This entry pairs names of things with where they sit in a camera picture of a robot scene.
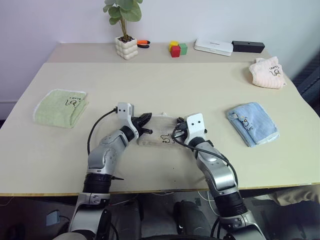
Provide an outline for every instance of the green towel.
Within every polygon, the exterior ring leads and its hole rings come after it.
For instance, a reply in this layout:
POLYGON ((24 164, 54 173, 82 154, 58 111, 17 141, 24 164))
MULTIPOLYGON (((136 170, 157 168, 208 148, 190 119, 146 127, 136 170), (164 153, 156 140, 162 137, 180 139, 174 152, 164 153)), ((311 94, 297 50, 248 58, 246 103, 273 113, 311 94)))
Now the green towel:
POLYGON ((36 106, 33 119, 36 123, 62 128, 73 128, 88 102, 83 91, 55 89, 36 106))

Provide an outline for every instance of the toy block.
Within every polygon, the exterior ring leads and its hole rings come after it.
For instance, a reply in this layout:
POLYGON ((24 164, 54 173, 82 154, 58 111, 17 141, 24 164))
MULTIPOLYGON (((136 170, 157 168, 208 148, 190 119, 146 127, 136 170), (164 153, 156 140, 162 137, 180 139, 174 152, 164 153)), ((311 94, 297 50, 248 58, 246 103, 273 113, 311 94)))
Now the toy block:
POLYGON ((186 55, 187 54, 187 49, 188 49, 187 44, 180 43, 179 47, 180 47, 180 55, 186 55))
POLYGON ((178 46, 179 45, 179 43, 177 42, 177 41, 171 41, 170 42, 170 45, 169 45, 169 52, 171 52, 171 48, 173 47, 173 46, 178 46))
POLYGON ((180 57, 180 47, 179 46, 172 46, 171 47, 171 57, 177 58, 180 57))

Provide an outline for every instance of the green block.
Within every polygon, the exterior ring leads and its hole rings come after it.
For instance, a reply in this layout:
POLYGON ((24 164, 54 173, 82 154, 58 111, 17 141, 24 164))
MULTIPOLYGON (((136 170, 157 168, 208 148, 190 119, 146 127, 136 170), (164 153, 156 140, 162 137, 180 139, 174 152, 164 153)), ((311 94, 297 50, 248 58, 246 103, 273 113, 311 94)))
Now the green block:
POLYGON ((187 44, 180 43, 179 47, 180 47, 180 55, 186 55, 188 50, 187 44))

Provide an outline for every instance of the cable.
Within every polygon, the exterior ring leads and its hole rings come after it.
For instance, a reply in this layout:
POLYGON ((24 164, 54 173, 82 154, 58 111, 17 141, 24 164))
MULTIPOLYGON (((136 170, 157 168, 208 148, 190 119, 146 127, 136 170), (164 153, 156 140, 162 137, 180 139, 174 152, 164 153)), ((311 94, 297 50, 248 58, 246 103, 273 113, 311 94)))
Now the cable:
POLYGON ((111 222, 110 222, 110 227, 113 229, 113 232, 115 234, 116 240, 119 240, 118 231, 117 231, 116 227, 111 222))
POLYGON ((113 112, 117 112, 118 111, 118 108, 115 107, 112 111, 110 112, 107 112, 106 114, 102 115, 96 122, 95 124, 93 125, 93 127, 91 128, 91 131, 89 133, 89 137, 88 137, 88 141, 86 143, 86 150, 88 152, 88 155, 90 154, 90 140, 91 140, 91 136, 92 136, 92 133, 94 132, 94 129, 95 127, 97 126, 97 124, 101 121, 101 119, 103 119, 104 117, 108 116, 109 114, 112 114, 113 112))
POLYGON ((173 140, 176 141, 178 144, 180 144, 180 145, 182 145, 182 146, 185 146, 185 147, 187 147, 187 148, 189 148, 189 149, 196 150, 196 151, 198 151, 198 152, 203 152, 203 153, 206 153, 206 154, 213 155, 213 156, 221 159, 222 161, 224 161, 224 162, 226 163, 226 166, 227 166, 227 167, 230 166, 230 168, 231 168, 231 170, 232 170, 232 172, 233 172, 233 175, 234 175, 235 182, 236 182, 236 184, 238 185, 238 176, 237 176, 236 170, 235 170, 234 166, 232 166, 232 164, 229 162, 229 160, 228 160, 223 154, 221 154, 221 156, 220 156, 220 155, 218 155, 218 154, 216 154, 216 153, 214 153, 214 152, 207 151, 207 150, 204 150, 204 149, 200 149, 200 148, 197 148, 197 147, 194 147, 194 146, 190 146, 190 145, 184 144, 183 142, 177 140, 177 138, 175 137, 176 131, 177 131, 177 127, 174 128, 171 137, 172 137, 173 140))
POLYGON ((212 228, 211 228, 211 234, 210 234, 210 237, 211 237, 211 238, 214 237, 215 229, 216 229, 216 226, 217 226, 218 222, 219 222, 219 218, 217 218, 217 219, 215 220, 215 222, 214 222, 214 224, 213 224, 213 226, 212 226, 212 228))
POLYGON ((217 239, 220 239, 220 230, 221 230, 221 223, 219 222, 218 230, 216 231, 216 238, 217 239))
POLYGON ((70 218, 68 218, 67 216, 60 215, 59 217, 60 217, 60 218, 67 219, 67 220, 70 222, 70 218))
POLYGON ((170 195, 170 194, 174 194, 175 192, 174 191, 172 191, 172 192, 165 192, 164 194, 159 194, 159 193, 151 193, 151 194, 153 194, 153 195, 157 195, 157 196, 167 196, 167 195, 170 195))
POLYGON ((206 199, 205 197, 203 197, 203 196, 201 195, 201 193, 200 193, 199 191, 197 191, 197 192, 198 192, 199 196, 200 196, 203 200, 206 200, 207 202, 214 202, 214 201, 215 201, 215 200, 206 199))
POLYGON ((7 205, 11 202, 12 199, 14 199, 14 196, 12 196, 12 197, 10 198, 10 200, 9 200, 6 204, 0 204, 0 207, 5 207, 5 206, 7 206, 7 205))
POLYGON ((133 199, 136 199, 137 196, 138 196, 138 194, 136 194, 133 198, 130 198, 129 200, 120 201, 120 202, 117 202, 117 203, 114 203, 114 204, 109 204, 109 206, 115 206, 115 205, 127 203, 127 202, 129 202, 129 201, 131 201, 133 199))
POLYGON ((208 201, 208 203, 209 203, 209 206, 210 206, 212 212, 213 212, 217 217, 219 217, 220 215, 219 215, 218 213, 216 213, 216 211, 215 211, 214 208, 212 207, 211 201, 208 201))

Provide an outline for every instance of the orange object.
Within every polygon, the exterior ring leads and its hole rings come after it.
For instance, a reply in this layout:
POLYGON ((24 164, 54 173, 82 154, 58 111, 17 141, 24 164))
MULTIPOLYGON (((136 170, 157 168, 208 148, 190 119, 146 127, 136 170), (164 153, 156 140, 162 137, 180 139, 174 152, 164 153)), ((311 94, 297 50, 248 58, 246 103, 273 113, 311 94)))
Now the orange object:
POLYGON ((138 40, 136 43, 137 44, 149 44, 150 41, 148 41, 148 40, 138 40))

